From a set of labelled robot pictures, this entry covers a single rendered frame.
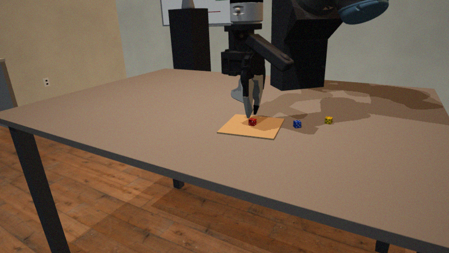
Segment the orange flat mat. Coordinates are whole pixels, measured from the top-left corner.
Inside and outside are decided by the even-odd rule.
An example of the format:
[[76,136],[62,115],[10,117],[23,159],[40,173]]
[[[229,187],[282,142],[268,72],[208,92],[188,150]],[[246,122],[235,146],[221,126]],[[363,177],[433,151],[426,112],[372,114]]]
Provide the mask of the orange flat mat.
[[[249,126],[250,118],[257,119],[255,126]],[[274,140],[285,119],[235,114],[217,133]]]

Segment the blue die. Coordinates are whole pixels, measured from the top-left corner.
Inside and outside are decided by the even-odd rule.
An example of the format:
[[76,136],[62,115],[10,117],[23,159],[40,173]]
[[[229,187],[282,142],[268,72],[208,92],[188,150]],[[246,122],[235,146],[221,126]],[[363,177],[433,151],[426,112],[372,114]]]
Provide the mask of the blue die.
[[299,120],[293,121],[294,128],[301,128],[301,122]]

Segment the red die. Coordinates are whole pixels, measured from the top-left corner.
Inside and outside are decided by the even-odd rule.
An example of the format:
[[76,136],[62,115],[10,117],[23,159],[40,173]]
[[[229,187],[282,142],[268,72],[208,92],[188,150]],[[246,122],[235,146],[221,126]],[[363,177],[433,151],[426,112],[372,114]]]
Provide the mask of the red die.
[[248,125],[249,125],[249,126],[255,126],[256,124],[257,124],[257,119],[250,118],[250,119],[248,120]]

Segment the yellow die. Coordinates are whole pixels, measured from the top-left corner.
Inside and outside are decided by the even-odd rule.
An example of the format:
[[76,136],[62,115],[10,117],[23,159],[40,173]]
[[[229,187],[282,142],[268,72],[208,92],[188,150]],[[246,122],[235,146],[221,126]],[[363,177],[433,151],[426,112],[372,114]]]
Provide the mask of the yellow die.
[[332,117],[325,117],[325,124],[331,124],[332,123],[332,121],[333,121],[333,118]]

